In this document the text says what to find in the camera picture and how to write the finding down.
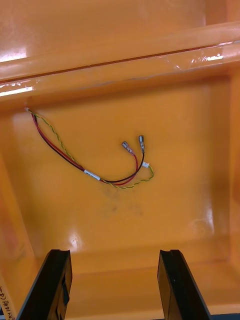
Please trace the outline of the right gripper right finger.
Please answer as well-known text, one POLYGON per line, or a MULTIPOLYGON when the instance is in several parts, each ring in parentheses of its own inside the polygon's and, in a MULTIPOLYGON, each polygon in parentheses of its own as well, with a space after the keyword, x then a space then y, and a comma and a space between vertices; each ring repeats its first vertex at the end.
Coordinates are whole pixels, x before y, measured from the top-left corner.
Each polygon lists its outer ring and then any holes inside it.
POLYGON ((212 317, 180 250, 161 250, 157 281, 166 320, 210 320, 212 317))

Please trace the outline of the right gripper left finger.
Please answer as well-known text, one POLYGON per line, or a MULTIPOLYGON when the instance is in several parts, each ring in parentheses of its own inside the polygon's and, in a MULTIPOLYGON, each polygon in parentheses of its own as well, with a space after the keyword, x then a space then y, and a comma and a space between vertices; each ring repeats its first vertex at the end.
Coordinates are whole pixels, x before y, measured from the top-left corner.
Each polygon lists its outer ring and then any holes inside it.
POLYGON ((71 251, 52 249, 17 315, 18 320, 64 320, 73 280, 71 251))

